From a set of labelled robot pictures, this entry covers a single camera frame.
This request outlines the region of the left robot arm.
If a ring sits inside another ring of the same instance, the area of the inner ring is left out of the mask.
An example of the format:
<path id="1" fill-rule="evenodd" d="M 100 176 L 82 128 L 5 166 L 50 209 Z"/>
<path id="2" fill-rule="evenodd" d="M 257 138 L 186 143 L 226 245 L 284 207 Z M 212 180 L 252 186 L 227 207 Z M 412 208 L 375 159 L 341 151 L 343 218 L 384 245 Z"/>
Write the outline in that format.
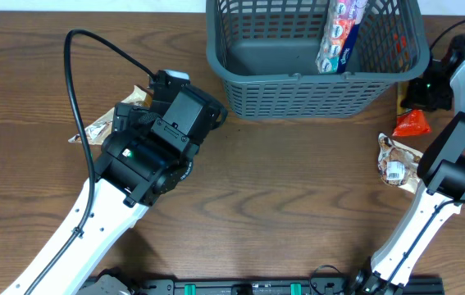
<path id="1" fill-rule="evenodd" d="M 114 242 L 192 171 L 224 105 L 186 73 L 159 71 L 149 106 L 119 102 L 93 177 L 56 232 L 6 294 L 75 294 Z"/>

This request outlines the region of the orange pasta package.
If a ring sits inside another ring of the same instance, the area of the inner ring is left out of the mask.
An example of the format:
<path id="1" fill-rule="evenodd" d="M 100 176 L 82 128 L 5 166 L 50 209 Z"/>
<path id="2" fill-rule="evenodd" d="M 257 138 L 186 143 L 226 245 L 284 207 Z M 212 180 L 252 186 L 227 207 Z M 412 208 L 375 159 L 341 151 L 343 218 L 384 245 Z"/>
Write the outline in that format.
<path id="1" fill-rule="evenodd" d="M 402 107 L 401 102 L 407 97 L 408 82 L 400 82 L 397 86 L 395 137 L 411 137 L 429 134 L 432 129 L 421 110 Z"/>

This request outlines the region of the tissue pocket pack bundle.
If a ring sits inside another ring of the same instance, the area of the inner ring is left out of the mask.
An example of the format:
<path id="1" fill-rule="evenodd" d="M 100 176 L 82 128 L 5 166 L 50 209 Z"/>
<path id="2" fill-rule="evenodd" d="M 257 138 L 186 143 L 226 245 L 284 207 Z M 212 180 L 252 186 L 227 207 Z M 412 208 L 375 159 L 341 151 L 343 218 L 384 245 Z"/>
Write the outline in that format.
<path id="1" fill-rule="evenodd" d="M 320 74 L 346 71 L 368 0 L 331 0 L 316 65 Z"/>

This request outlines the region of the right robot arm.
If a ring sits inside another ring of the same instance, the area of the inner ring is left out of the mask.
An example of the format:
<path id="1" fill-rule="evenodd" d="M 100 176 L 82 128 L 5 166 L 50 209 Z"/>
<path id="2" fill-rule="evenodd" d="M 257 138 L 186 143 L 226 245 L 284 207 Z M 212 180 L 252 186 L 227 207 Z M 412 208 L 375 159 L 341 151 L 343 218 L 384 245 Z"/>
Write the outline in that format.
<path id="1" fill-rule="evenodd" d="M 447 219 L 465 204 L 465 34 L 431 69 L 444 75 L 456 114 L 424 152 L 411 206 L 385 244 L 347 285 L 347 294 L 442 294 L 443 281 L 413 276 L 414 265 Z"/>

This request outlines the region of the grey plastic lattice basket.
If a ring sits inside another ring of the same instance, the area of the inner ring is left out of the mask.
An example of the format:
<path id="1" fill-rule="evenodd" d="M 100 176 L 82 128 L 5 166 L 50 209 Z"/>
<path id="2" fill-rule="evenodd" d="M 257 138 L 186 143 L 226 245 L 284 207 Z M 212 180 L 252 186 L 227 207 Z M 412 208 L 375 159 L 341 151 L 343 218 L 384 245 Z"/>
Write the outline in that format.
<path id="1" fill-rule="evenodd" d="M 343 73 L 316 65 L 328 1 L 207 0 L 207 60 L 250 120 L 358 114 L 430 60 L 417 2 L 369 0 Z"/>

